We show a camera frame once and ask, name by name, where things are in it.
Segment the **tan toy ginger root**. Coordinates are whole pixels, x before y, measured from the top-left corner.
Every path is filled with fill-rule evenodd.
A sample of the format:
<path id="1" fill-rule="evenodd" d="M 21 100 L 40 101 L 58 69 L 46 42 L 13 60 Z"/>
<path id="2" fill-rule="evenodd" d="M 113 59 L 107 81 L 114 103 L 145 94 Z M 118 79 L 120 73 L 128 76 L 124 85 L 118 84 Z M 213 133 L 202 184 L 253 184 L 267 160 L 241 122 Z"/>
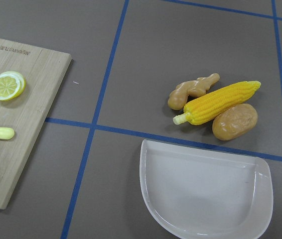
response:
<path id="1" fill-rule="evenodd" d="M 173 110 L 181 110 L 187 103 L 188 97 L 201 97 L 220 80 L 218 73 L 208 77 L 199 77 L 196 80 L 186 81 L 178 84 L 169 94 L 168 106 Z"/>

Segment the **yellow toy corn cob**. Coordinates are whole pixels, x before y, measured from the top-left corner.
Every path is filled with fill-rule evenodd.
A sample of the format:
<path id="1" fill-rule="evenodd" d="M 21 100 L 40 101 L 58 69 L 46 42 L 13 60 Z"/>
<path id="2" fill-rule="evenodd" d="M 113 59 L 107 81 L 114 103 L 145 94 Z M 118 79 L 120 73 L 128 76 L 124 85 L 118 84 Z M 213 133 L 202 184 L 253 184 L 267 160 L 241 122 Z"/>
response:
<path id="1" fill-rule="evenodd" d="M 201 125 L 213 120 L 229 108 L 244 103 L 261 87 L 259 81 L 242 81 L 215 90 L 189 101 L 183 107 L 183 114 L 173 118 L 179 125 L 188 122 Z"/>

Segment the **beige plastic dustpan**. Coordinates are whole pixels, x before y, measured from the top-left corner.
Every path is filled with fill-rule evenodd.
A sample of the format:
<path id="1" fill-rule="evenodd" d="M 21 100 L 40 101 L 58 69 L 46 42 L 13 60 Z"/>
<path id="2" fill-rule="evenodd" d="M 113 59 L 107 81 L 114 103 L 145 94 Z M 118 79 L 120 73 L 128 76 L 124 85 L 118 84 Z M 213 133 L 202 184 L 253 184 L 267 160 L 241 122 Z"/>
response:
<path id="1" fill-rule="evenodd" d="M 181 239 L 257 239 L 273 214 L 273 185 L 259 157 L 144 140 L 143 200 L 153 218 Z"/>

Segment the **brown toy potato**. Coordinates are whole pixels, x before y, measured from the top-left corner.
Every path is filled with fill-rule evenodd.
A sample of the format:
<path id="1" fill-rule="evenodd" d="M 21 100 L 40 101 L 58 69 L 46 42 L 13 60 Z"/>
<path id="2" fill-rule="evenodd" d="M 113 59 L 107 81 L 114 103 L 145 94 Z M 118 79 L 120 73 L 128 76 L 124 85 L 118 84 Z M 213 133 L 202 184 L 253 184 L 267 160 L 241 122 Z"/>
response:
<path id="1" fill-rule="evenodd" d="M 239 104 L 218 115 L 212 124 L 214 136 L 223 141 L 235 139 L 250 131 L 258 121 L 258 113 L 250 104 Z"/>

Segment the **yellow lemon slices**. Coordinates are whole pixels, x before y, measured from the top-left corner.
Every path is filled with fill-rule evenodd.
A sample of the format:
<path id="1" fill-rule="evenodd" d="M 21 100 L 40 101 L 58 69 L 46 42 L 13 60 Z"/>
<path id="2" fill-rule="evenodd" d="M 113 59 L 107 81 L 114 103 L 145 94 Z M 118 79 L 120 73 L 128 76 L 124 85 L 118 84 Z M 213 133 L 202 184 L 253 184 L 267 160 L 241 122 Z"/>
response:
<path id="1" fill-rule="evenodd" d="M 0 74 L 0 101 L 8 101 L 21 95 L 26 86 L 23 75 L 16 71 Z"/>

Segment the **bamboo cutting board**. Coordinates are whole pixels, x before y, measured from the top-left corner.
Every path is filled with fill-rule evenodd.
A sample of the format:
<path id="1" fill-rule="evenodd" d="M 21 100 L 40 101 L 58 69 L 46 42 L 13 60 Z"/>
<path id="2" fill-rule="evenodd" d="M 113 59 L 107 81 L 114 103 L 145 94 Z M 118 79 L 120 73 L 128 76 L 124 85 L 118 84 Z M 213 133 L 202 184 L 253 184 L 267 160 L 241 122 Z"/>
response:
<path id="1" fill-rule="evenodd" d="M 68 53 L 0 39 L 0 73 L 24 76 L 23 93 L 0 101 L 0 127 L 14 129 L 0 140 L 0 209 L 5 209 L 46 119 L 72 57 Z"/>

